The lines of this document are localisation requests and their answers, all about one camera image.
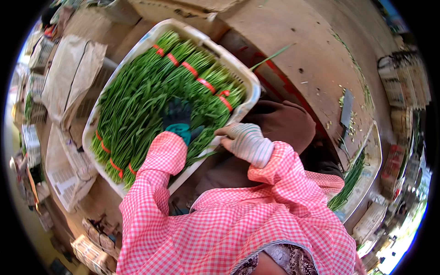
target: gloved hand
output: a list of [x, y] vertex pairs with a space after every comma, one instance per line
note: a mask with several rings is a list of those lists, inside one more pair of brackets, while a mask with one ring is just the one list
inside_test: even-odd
[[234, 123], [214, 132], [221, 139], [226, 150], [258, 168], [264, 168], [274, 150], [274, 144], [263, 137], [258, 125], [252, 123]]
[[179, 135], [188, 146], [205, 128], [199, 126], [190, 131], [191, 105], [188, 101], [175, 98], [169, 103], [168, 113], [162, 112], [163, 128], [165, 131]]

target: knife blade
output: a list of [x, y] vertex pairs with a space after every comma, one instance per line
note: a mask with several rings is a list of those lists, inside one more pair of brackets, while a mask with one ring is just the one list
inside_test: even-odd
[[[342, 106], [342, 112], [341, 112], [341, 125], [342, 128], [344, 129], [341, 137], [344, 141], [345, 141], [345, 137], [347, 136], [347, 131], [350, 128], [352, 108], [353, 108], [353, 94], [350, 90], [346, 89], [344, 96], [344, 105]], [[342, 141], [339, 143], [339, 148], [342, 149]]]

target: striped glove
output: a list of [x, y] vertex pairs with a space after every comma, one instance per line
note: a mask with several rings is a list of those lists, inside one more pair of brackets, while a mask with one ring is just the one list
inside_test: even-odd
[[221, 144], [236, 157], [241, 158], [258, 168], [264, 168], [274, 150], [270, 139], [263, 137], [258, 125], [252, 123], [235, 123], [214, 132], [222, 137]]

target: green vegetable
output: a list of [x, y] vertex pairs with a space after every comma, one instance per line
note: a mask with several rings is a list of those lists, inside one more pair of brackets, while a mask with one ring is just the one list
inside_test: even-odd
[[222, 127], [230, 117], [231, 109], [235, 109], [244, 100], [246, 88], [233, 81], [224, 84], [218, 92], [210, 95], [205, 104], [199, 104], [191, 114], [191, 128], [210, 125], [217, 122]]
[[205, 126], [188, 147], [188, 167], [215, 153], [199, 157], [213, 140], [214, 131], [229, 119], [230, 109], [244, 99], [244, 86], [192, 41], [180, 41], [170, 31], [156, 45], [125, 64], [98, 103], [99, 120], [90, 149], [105, 164], [108, 176], [123, 182], [126, 190], [133, 185], [154, 138], [163, 131], [160, 114], [166, 111], [167, 102], [175, 97], [189, 100], [191, 128]]
[[195, 48], [196, 47], [191, 40], [180, 42], [171, 50], [170, 55], [166, 55], [162, 59], [156, 61], [151, 71], [152, 83], [162, 81], [173, 70], [175, 70], [179, 64], [195, 50]]
[[345, 177], [345, 185], [344, 188], [334, 196], [329, 202], [327, 203], [328, 208], [332, 211], [336, 211], [344, 206], [347, 202], [348, 196], [352, 193], [353, 188], [355, 187], [356, 183], [358, 182], [360, 175], [362, 174], [363, 167], [365, 165], [365, 154], [364, 151], [361, 152], [358, 159], [354, 163], [352, 169], [348, 172], [347, 176]]

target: patterned fabric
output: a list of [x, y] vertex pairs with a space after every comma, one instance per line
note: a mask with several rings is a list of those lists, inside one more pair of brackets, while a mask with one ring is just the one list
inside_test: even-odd
[[[288, 275], [317, 275], [313, 262], [304, 250], [291, 244], [277, 244], [264, 249], [274, 262], [282, 267]], [[258, 265], [259, 255], [250, 258], [234, 275], [250, 275]]]
[[234, 273], [234, 275], [249, 275], [251, 274], [258, 265], [258, 255], [255, 257], [250, 258], [247, 262], [242, 264], [238, 270]]
[[319, 274], [352, 274], [356, 243], [325, 196], [344, 182], [304, 171], [290, 145], [273, 144], [266, 167], [248, 171], [251, 180], [266, 184], [212, 189], [193, 204], [197, 211], [168, 216], [169, 175], [182, 170], [187, 147], [174, 133], [158, 135], [119, 205], [123, 245], [117, 273], [233, 274], [264, 245], [293, 243], [311, 256]]
[[304, 250], [291, 244], [273, 245], [264, 250], [289, 275], [317, 275]]

